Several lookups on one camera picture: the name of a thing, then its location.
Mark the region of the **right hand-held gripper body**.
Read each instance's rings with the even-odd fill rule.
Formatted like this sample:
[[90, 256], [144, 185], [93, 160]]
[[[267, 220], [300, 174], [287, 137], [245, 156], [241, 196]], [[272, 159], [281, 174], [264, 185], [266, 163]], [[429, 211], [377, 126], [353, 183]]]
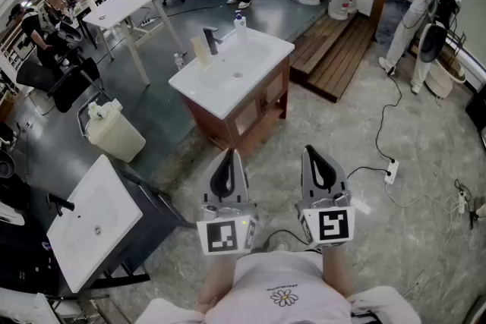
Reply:
[[351, 199], [351, 192], [345, 190], [331, 197], [309, 197], [296, 204], [309, 249], [335, 247], [353, 239], [355, 207]]

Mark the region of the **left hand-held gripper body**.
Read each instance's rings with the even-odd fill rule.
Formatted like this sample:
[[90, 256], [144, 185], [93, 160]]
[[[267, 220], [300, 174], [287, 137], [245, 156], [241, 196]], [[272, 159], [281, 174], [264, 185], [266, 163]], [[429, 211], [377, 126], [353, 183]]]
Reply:
[[248, 254], [257, 230], [257, 204], [205, 203], [197, 230], [205, 255]]

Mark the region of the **person's right forearm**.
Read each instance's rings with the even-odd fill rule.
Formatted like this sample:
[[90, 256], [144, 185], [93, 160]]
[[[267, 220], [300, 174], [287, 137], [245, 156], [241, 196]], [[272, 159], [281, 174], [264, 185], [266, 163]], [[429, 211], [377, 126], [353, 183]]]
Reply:
[[343, 297], [353, 294], [346, 252], [341, 246], [322, 249], [323, 280]]

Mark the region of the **brown wooden sink cabinet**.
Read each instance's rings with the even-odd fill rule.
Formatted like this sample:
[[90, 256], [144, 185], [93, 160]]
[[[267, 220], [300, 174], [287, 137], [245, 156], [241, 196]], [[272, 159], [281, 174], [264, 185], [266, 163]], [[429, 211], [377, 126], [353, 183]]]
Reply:
[[285, 57], [222, 119], [188, 97], [182, 100], [204, 137], [220, 149], [236, 148], [246, 159], [265, 141], [271, 127], [286, 119], [289, 71], [289, 57]]

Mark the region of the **black sink cabinet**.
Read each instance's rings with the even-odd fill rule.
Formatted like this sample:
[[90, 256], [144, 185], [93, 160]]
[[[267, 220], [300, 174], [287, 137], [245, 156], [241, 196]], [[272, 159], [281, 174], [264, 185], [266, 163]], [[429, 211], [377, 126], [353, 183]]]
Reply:
[[147, 272], [136, 273], [145, 260], [176, 228], [196, 228], [173, 206], [166, 192], [120, 168], [115, 172], [141, 210], [142, 217], [103, 260], [86, 284], [88, 290], [148, 282]]

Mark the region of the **person's pale flower-print shirt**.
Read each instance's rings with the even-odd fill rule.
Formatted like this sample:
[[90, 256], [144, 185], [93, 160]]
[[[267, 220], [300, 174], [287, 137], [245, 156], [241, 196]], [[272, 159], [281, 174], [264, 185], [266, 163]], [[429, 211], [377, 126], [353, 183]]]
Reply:
[[253, 253], [238, 259], [231, 291], [207, 313], [156, 298], [136, 324], [421, 324], [394, 288], [343, 297], [322, 270], [322, 251]]

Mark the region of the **white ceramic sink basin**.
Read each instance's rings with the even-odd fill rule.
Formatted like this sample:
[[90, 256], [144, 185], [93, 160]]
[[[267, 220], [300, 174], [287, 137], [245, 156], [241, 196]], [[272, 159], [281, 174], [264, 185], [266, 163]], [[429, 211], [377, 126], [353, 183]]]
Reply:
[[194, 59], [169, 80], [170, 86], [224, 119], [295, 48], [258, 30], [248, 28], [246, 32], [245, 41], [235, 31], [224, 36], [219, 53], [208, 65]]

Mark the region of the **wooden slatted platform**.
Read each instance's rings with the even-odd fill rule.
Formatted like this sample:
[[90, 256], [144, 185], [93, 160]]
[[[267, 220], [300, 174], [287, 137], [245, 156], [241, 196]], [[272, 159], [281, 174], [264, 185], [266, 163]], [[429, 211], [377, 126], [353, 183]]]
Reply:
[[347, 20], [324, 15], [295, 41], [290, 80], [326, 100], [338, 102], [371, 44], [377, 26], [363, 14]]

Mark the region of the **white flat sink basin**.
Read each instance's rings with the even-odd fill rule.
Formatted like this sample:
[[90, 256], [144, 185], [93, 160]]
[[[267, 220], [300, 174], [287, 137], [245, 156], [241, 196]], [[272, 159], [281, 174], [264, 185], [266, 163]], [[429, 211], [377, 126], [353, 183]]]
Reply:
[[70, 291], [77, 293], [143, 213], [104, 155], [90, 167], [68, 201], [74, 209], [55, 217], [47, 237]]

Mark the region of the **black sink faucet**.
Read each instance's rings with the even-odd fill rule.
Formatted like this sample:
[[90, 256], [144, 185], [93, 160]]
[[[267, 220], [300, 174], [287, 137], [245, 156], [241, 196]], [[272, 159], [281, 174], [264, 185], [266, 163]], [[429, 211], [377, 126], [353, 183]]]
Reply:
[[203, 32], [204, 32], [204, 35], [205, 35], [206, 40], [207, 40], [207, 45], [209, 47], [210, 54], [212, 56], [215, 56], [215, 55], [218, 54], [217, 46], [224, 43], [224, 41], [222, 39], [220, 39], [220, 38], [218, 38], [214, 35], [214, 33], [217, 30], [218, 29], [215, 28], [215, 27], [204, 27], [203, 28]]

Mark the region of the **white toilet with dark lid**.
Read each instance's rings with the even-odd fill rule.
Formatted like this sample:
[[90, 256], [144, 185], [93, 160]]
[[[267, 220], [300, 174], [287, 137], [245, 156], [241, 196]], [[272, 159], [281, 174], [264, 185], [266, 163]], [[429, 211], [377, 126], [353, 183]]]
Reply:
[[440, 23], [427, 24], [423, 29], [418, 58], [430, 65], [425, 84], [436, 97], [445, 99], [455, 83], [465, 83], [465, 71], [457, 60], [464, 42], [464, 33], [458, 36]]

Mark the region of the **clear soap bottle blue pump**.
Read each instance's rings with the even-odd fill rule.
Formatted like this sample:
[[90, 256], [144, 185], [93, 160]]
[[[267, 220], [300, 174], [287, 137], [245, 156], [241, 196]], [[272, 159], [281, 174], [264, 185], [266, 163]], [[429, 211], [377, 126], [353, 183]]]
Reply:
[[235, 32], [240, 41], [246, 43], [248, 41], [246, 17], [242, 15], [241, 10], [235, 11]]

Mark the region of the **black angled faucet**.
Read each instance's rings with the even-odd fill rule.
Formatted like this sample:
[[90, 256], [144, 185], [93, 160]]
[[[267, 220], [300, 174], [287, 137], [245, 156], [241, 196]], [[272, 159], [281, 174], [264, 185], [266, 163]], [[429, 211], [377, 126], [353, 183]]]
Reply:
[[55, 209], [59, 217], [63, 216], [63, 209], [67, 209], [71, 212], [75, 209], [75, 205], [72, 202], [62, 199], [52, 193], [46, 195], [46, 203], [49, 209]]

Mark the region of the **white table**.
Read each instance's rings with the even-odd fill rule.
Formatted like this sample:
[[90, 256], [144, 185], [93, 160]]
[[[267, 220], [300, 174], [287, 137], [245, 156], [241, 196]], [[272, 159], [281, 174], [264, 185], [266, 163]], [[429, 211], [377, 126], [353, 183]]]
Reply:
[[[133, 25], [131, 16], [135, 11], [138, 11], [149, 3], [152, 3], [155, 7], [160, 16], [161, 22], [151, 30], [138, 28]], [[145, 71], [140, 56], [138, 55], [137, 49], [141, 47], [147, 40], [156, 35], [159, 31], [166, 28], [170, 32], [172, 38], [175, 40], [176, 46], [179, 48], [180, 53], [182, 55], [187, 53], [159, 0], [106, 0], [100, 6], [97, 6], [93, 11], [91, 11], [83, 19], [83, 21], [98, 29], [102, 37], [103, 45], [106, 47], [111, 61], [113, 61], [115, 58], [109, 44], [104, 38], [103, 31], [110, 30], [117, 25], [121, 27], [121, 32], [133, 58], [134, 65], [146, 86], [150, 85], [150, 80], [147, 76], [147, 72]]]

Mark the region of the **black metal-frame chair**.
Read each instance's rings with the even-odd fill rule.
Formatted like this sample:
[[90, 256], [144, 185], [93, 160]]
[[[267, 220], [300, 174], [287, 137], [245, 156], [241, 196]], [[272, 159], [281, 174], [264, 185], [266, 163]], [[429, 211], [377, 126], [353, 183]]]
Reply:
[[47, 93], [61, 113], [67, 113], [89, 86], [97, 90], [95, 96], [101, 94], [109, 99], [92, 58], [71, 66], [66, 72], [58, 67], [47, 68], [33, 61], [25, 61], [17, 71], [16, 82]]

